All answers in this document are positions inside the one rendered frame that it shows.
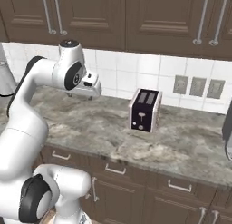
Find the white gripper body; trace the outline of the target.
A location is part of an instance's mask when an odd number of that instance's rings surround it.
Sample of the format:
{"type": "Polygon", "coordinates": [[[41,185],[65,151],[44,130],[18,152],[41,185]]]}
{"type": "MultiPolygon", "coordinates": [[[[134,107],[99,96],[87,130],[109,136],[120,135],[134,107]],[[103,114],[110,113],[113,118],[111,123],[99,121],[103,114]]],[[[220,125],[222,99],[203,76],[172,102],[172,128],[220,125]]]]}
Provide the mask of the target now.
{"type": "Polygon", "coordinates": [[[70,91],[65,91],[65,93],[72,93],[72,95],[82,95],[87,97],[100,97],[102,94],[102,85],[100,81],[97,81],[91,86],[85,86],[84,84],[78,84],[75,88],[70,91]]]}

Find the black and white toaster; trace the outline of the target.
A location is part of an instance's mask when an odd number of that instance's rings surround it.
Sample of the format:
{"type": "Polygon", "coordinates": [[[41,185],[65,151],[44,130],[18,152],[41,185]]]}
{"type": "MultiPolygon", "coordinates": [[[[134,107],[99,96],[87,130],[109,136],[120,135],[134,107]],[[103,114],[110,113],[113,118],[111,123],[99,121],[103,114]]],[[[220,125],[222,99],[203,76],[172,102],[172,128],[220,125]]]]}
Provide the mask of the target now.
{"type": "Polygon", "coordinates": [[[161,91],[138,88],[128,105],[129,128],[155,132],[160,116],[161,99],[161,91]]]}

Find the grey metal appliance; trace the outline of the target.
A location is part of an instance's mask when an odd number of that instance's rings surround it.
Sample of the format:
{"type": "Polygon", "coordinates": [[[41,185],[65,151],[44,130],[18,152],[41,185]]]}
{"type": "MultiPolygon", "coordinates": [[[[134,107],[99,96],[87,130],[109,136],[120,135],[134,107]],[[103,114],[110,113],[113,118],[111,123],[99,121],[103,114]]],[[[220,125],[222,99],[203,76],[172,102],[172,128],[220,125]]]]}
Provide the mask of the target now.
{"type": "Polygon", "coordinates": [[[0,96],[12,96],[16,89],[16,82],[7,63],[5,52],[0,43],[0,96]]]}

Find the brown base cupboard door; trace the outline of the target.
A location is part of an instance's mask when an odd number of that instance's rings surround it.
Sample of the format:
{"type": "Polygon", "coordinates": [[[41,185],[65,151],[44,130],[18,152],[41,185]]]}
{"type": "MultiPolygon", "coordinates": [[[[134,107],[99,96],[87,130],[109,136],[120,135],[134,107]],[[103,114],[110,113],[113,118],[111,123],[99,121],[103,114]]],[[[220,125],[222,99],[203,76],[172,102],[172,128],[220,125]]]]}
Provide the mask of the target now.
{"type": "Polygon", "coordinates": [[[221,209],[213,207],[208,212],[208,219],[206,224],[211,224],[214,218],[212,210],[217,210],[219,212],[219,217],[216,224],[232,224],[232,209],[221,209]]]}
{"type": "Polygon", "coordinates": [[[101,224],[141,224],[145,187],[95,173],[95,219],[101,224]]]}
{"type": "Polygon", "coordinates": [[[198,224],[200,207],[208,212],[193,201],[151,194],[144,201],[142,224],[198,224]]]}

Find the dark grey appliance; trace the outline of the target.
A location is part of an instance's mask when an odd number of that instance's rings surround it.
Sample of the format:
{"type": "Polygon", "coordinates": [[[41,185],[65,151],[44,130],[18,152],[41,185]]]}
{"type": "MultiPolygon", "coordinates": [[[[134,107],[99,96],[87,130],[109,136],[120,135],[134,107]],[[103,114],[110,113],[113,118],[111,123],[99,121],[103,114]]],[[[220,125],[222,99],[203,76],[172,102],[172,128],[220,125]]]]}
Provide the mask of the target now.
{"type": "Polygon", "coordinates": [[[222,136],[225,142],[225,152],[230,161],[232,161],[232,100],[229,104],[227,115],[222,127],[222,136]]]}

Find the brown wall cupboard door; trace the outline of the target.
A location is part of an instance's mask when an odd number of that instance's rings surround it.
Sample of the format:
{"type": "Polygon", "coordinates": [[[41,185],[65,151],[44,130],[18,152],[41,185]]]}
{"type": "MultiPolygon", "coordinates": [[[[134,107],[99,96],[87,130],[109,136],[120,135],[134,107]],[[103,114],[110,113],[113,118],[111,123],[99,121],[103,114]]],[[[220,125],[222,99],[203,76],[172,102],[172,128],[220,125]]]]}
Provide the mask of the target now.
{"type": "Polygon", "coordinates": [[[192,41],[198,33],[204,0],[126,0],[126,50],[134,53],[196,56],[202,44],[192,41]]]}
{"type": "Polygon", "coordinates": [[[125,0],[59,0],[63,29],[84,48],[123,51],[125,0]]]}
{"type": "MultiPolygon", "coordinates": [[[[50,0],[46,0],[55,30],[50,0]]],[[[57,34],[48,32],[43,0],[0,0],[0,12],[10,42],[54,44],[57,34]]]]}
{"type": "MultiPolygon", "coordinates": [[[[216,0],[216,12],[214,14],[215,26],[213,27],[212,39],[215,36],[222,4],[223,0],[216,0]]],[[[217,58],[232,60],[232,0],[227,0],[226,10],[218,37],[218,45],[211,47],[213,48],[217,58]]]]}

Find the grey wall outlet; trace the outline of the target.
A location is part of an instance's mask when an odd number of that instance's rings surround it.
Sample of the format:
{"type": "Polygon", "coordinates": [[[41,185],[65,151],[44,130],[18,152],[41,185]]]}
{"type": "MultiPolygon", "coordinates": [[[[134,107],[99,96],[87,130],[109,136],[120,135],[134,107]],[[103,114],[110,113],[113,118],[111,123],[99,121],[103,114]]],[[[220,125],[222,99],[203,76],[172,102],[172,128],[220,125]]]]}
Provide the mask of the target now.
{"type": "Polygon", "coordinates": [[[223,91],[224,85],[225,85],[224,80],[212,79],[208,87],[207,97],[212,99],[219,99],[223,91]]]}
{"type": "Polygon", "coordinates": [[[193,77],[189,94],[202,97],[206,85],[206,78],[193,77]]]}
{"type": "Polygon", "coordinates": [[[185,94],[187,90],[189,78],[187,76],[176,75],[173,92],[177,94],[185,94]]]}

